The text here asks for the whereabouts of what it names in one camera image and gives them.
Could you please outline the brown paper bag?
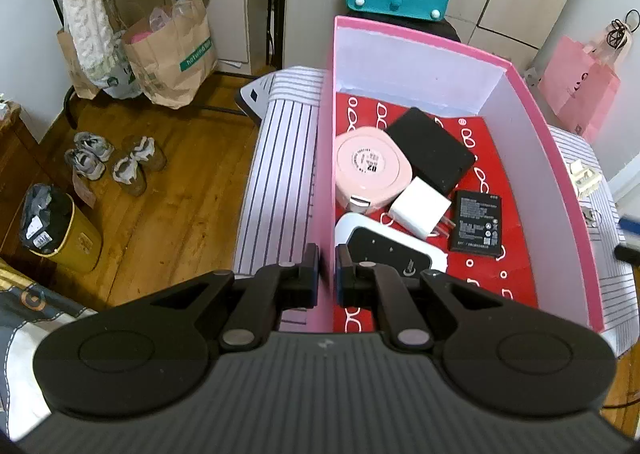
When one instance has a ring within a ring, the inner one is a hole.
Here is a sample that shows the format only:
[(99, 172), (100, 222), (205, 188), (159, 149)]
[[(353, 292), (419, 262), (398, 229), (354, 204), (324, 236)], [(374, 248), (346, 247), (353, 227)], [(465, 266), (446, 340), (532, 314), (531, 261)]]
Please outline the brown paper bag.
[(130, 26), (122, 47), (145, 96), (174, 110), (194, 100), (217, 65), (202, 0), (155, 8)]

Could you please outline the yellow trash bin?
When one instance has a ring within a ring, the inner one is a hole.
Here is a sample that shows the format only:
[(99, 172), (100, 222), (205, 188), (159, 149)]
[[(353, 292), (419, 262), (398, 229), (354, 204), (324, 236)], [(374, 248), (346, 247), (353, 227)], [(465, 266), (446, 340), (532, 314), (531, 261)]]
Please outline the yellow trash bin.
[(103, 243), (72, 197), (45, 183), (28, 189), (18, 236), (32, 254), (80, 273), (94, 269)]

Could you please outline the white usb wall charger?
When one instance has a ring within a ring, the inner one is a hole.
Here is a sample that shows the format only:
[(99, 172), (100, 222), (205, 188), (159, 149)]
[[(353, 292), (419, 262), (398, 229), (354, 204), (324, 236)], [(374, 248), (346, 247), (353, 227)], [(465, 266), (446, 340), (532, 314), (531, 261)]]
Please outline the white usb wall charger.
[(440, 219), (446, 215), (451, 201), (420, 178), (414, 178), (390, 205), (388, 214), (394, 222), (426, 240)]

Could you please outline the black phone battery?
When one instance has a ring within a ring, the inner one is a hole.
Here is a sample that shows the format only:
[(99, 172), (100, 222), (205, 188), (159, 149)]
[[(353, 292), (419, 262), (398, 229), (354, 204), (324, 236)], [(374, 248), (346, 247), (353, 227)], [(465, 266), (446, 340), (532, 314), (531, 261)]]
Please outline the black phone battery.
[(498, 258), (502, 254), (501, 218), (498, 195), (458, 190), (454, 193), (450, 251)]

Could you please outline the black hard suitcase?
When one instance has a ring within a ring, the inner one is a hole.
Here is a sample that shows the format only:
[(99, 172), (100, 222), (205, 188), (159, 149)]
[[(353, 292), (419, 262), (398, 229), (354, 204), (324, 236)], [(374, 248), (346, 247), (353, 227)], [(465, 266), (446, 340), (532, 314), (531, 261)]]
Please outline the black hard suitcase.
[(354, 11), (351, 10), (347, 14), (349, 17), (366, 19), (375, 22), (393, 24), (402, 26), (403, 28), (420, 31), (432, 35), (436, 35), (446, 40), (453, 40), (460, 43), (460, 37), (456, 29), (447, 21), (428, 21), (415, 18), (405, 18), (391, 16), (390, 14), (374, 14), (373, 12)]

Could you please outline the silver key bunch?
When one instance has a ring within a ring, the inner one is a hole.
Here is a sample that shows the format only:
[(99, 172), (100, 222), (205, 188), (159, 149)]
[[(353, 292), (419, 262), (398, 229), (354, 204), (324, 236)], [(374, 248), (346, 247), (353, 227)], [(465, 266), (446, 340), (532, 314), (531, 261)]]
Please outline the silver key bunch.
[(584, 217), (585, 224), (588, 228), (597, 228), (600, 226), (600, 211), (588, 206), (582, 206), (580, 209), (582, 210), (582, 217)]

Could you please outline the pink round tape measure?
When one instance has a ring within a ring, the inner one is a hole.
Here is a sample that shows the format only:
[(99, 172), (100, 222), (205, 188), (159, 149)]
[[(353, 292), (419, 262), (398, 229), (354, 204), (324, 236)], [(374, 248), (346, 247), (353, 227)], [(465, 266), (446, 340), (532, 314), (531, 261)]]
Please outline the pink round tape measure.
[(412, 167), (390, 136), (371, 126), (335, 138), (335, 193), (345, 211), (371, 214), (412, 181)]

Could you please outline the pink paper shopping bag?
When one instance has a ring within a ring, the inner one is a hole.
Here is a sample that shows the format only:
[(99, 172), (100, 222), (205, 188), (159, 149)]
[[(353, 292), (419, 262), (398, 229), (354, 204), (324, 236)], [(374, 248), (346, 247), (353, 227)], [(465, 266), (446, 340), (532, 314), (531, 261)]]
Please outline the pink paper shopping bag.
[(538, 89), (561, 126), (589, 143), (597, 136), (608, 116), (618, 89), (617, 68), (624, 63), (632, 36), (614, 49), (605, 32), (582, 44), (563, 36), (556, 44)]

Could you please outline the black rectangular power bank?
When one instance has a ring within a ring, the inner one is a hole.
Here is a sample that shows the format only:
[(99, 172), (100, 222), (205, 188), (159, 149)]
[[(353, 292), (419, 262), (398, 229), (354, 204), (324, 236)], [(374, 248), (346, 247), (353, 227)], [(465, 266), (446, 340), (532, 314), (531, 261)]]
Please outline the black rectangular power bank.
[(475, 163), (474, 154), (418, 108), (385, 129), (408, 159), (416, 177), (447, 196)]

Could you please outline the white black wifi router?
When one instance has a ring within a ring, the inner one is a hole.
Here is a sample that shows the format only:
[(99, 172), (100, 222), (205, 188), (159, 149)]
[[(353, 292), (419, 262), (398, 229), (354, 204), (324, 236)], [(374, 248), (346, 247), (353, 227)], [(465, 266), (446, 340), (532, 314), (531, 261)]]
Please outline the white black wifi router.
[(441, 249), (360, 214), (347, 213), (338, 219), (334, 241), (347, 246), (355, 263), (383, 263), (405, 278), (448, 268), (448, 255)]

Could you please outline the pink cardboard storage box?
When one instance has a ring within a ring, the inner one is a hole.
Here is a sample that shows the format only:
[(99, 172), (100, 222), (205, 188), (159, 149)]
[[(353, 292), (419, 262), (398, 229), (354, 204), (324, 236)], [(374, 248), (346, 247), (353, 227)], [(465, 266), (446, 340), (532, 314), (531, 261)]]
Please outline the pink cardboard storage box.
[(332, 321), (339, 92), (435, 115), (484, 118), (521, 217), (539, 307), (603, 331), (598, 270), (582, 209), (549, 126), (518, 70), (446, 38), (346, 16), (334, 19), (331, 66), (318, 110), (309, 238), (320, 247), (326, 286), (312, 314), (313, 330), (329, 330)]

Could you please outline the striped white tablecloth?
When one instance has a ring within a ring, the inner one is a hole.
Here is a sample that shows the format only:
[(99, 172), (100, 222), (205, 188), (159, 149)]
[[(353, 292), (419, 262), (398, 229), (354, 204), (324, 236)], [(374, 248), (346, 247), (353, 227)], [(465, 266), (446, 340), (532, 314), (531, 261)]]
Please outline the striped white tablecloth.
[[(297, 261), (303, 255), (325, 79), (326, 71), (292, 66), (239, 91), (239, 106), (259, 123), (234, 252), (233, 268), (239, 274), (250, 275), (268, 263)], [(631, 267), (613, 255), (624, 239), (620, 216), (606, 183), (580, 206), (593, 214), (587, 228), (602, 296), (602, 335), (621, 356), (639, 340), (639, 306)]]

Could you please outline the cream yellow hair claw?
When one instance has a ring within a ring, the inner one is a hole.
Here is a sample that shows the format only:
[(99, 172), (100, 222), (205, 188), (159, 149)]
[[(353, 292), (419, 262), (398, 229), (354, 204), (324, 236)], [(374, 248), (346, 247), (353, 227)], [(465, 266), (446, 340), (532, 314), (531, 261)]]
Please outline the cream yellow hair claw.
[(568, 165), (568, 174), (570, 174), (570, 181), (572, 181), (578, 200), (588, 199), (593, 192), (599, 189), (603, 179), (601, 173), (586, 166), (580, 159), (576, 159)]

